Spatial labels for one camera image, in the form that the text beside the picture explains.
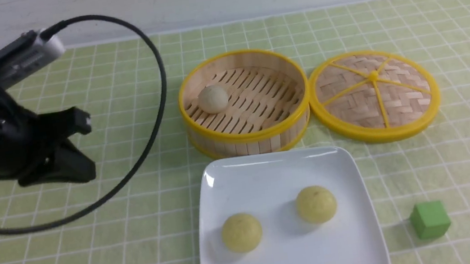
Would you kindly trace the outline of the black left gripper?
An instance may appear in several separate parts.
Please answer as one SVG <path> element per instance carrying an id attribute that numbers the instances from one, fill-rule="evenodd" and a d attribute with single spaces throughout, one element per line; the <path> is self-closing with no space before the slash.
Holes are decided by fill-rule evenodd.
<path id="1" fill-rule="evenodd" d="M 18 180 L 21 187 L 91 182 L 95 162 L 68 139 L 91 131 L 90 114 L 78 107 L 38 115 L 19 105 L 13 114 L 0 107 L 0 180 Z M 57 146 L 41 152 L 51 145 Z"/>

